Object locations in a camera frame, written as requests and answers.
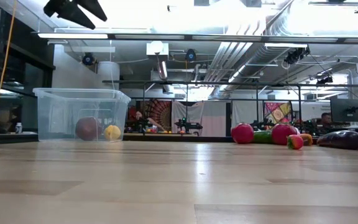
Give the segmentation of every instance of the person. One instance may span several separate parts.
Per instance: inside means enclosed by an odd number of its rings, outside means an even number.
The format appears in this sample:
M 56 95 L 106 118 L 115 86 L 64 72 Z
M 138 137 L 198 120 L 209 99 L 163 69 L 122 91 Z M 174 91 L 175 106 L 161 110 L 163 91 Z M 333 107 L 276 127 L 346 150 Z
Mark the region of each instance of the person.
M 321 115 L 321 124 L 323 125 L 324 128 L 329 128 L 331 127 L 331 114 L 329 113 L 323 113 Z
M 140 111 L 136 111 L 136 120 L 138 120 L 138 121 L 140 121 L 142 123 L 145 122 L 145 121 L 148 121 L 148 122 L 152 123 L 154 126 L 160 128 L 162 131 L 165 131 L 163 126 L 159 125 L 152 118 L 143 118 L 143 114 Z

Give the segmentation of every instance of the computer monitor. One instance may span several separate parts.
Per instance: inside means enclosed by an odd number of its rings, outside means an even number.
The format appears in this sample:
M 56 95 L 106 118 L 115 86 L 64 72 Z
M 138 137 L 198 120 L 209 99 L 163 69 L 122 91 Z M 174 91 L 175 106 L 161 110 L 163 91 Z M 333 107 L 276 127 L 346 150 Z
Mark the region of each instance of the computer monitor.
M 331 99 L 333 122 L 358 122 L 358 100 Z

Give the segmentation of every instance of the white curtain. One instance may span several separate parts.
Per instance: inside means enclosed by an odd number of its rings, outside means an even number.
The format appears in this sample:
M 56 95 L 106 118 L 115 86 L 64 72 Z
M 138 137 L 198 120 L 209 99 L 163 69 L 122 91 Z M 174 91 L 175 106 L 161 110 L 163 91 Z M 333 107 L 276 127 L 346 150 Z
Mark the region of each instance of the white curtain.
M 187 107 L 187 122 L 200 123 L 203 116 L 204 103 L 197 102 L 193 106 Z M 176 133 L 179 129 L 175 125 L 175 122 L 178 122 L 179 119 L 186 117 L 186 106 L 180 103 L 179 101 L 174 101 L 172 103 L 172 132 Z
M 231 127 L 239 123 L 253 123 L 257 118 L 256 101 L 233 100 Z M 259 102 L 259 120 L 263 120 L 263 104 Z
M 178 131 L 175 122 L 186 116 L 186 106 L 178 101 L 172 103 L 172 132 Z M 188 107 L 188 122 L 199 123 L 203 137 L 226 136 L 226 102 L 205 101 L 197 102 Z

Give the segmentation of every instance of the ceiling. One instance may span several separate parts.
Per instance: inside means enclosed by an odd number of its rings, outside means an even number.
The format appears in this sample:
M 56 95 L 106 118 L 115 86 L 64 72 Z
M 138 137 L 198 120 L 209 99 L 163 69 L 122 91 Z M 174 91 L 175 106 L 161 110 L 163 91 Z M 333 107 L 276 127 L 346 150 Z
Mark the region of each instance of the ceiling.
M 56 18 L 54 15 L 49 18 L 43 14 L 42 8 L 48 0 L 19 0 L 17 6 L 17 18 L 25 22 L 34 30 L 41 32 L 89 32 L 80 28 L 72 22 Z M 99 21 L 90 13 L 86 15 L 94 22 L 96 27 L 109 28 L 111 32 L 123 32 L 121 28 L 126 27 L 124 32 L 157 32 L 157 33 L 177 33 L 177 34 L 225 34 L 230 27 L 229 24 L 250 24 L 252 21 L 264 18 L 266 23 L 271 25 L 271 19 L 274 12 L 282 9 L 290 0 L 264 0 L 266 3 L 272 3 L 269 13 L 259 15 L 261 11 L 251 11 L 251 9 L 239 4 L 238 0 L 221 0 L 218 5 L 209 7 L 193 7 L 194 0 L 99 0 L 109 17 L 107 23 Z M 294 0 L 291 7 L 288 7 L 283 14 L 274 22 L 275 25 L 285 24 L 285 29 L 279 29 L 277 35 L 301 34 L 312 36 L 336 36 L 336 37 L 357 37 L 358 36 L 358 14 L 354 14 L 354 9 L 340 9 L 338 7 L 306 7 L 309 0 Z M 167 12 L 166 5 L 172 7 L 172 12 Z M 0 0 L 0 6 L 8 12 L 12 12 L 11 0 Z M 95 52 L 94 55 L 99 61 L 112 60 L 115 62 L 126 62 L 133 60 L 146 59 L 147 41 L 112 41 L 109 40 L 71 40 L 65 46 L 65 51 L 73 58 L 80 61 L 84 52 L 73 52 L 73 47 L 115 47 L 114 53 L 104 50 L 104 52 Z M 220 42 L 167 42 L 171 55 L 175 55 L 176 60 L 184 60 L 184 55 L 188 49 L 195 49 L 199 54 L 198 60 L 210 60 L 213 62 L 214 55 L 221 47 Z M 340 56 L 344 61 L 358 60 L 358 45 L 310 45 L 311 54 L 318 61 L 332 61 Z M 247 54 L 252 54 L 251 49 L 241 56 L 232 69 L 238 69 L 242 63 L 245 63 Z M 286 55 L 286 49 L 283 49 L 283 55 Z M 312 65 L 292 65 L 288 72 L 281 67 L 283 56 L 277 55 L 272 63 L 277 67 L 260 67 L 264 75 L 260 77 L 260 82 L 285 82 L 289 77 L 290 82 L 300 82 L 306 80 L 310 75 L 322 71 L 320 66 Z M 311 57 L 304 58 L 302 62 L 315 62 Z M 338 66 L 338 63 L 323 65 L 324 69 L 332 66 Z M 352 64 L 341 64 L 345 68 L 354 67 Z M 145 80 L 150 77 L 150 70 L 155 67 L 153 60 L 144 60 L 135 63 L 121 63 L 121 75 L 125 80 Z M 182 62 L 168 61 L 167 68 L 185 68 Z M 233 72 L 225 74 L 222 80 L 228 80 Z M 247 73 L 246 75 L 259 75 L 260 73 Z

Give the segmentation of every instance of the orange cable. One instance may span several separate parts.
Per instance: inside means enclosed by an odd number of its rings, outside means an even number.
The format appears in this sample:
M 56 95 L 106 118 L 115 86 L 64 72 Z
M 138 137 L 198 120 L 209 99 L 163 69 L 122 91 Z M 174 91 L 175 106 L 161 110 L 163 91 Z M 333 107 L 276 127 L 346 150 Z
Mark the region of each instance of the orange cable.
M 8 58 L 8 56 L 9 56 L 9 48 L 10 48 L 10 46 L 11 46 L 13 23 L 14 23 L 14 21 L 15 21 L 15 14 L 16 14 L 16 6 L 17 6 L 17 0 L 14 0 L 13 12 L 12 12 L 12 21 L 11 21 L 11 28 L 9 29 L 9 37 L 7 38 L 5 61 L 4 61 L 4 67 L 2 68 L 1 81 L 0 81 L 0 89 L 2 88 L 2 83 L 3 83 L 3 81 L 4 81 L 4 75 L 5 75 L 5 71 L 6 71 L 7 58 Z

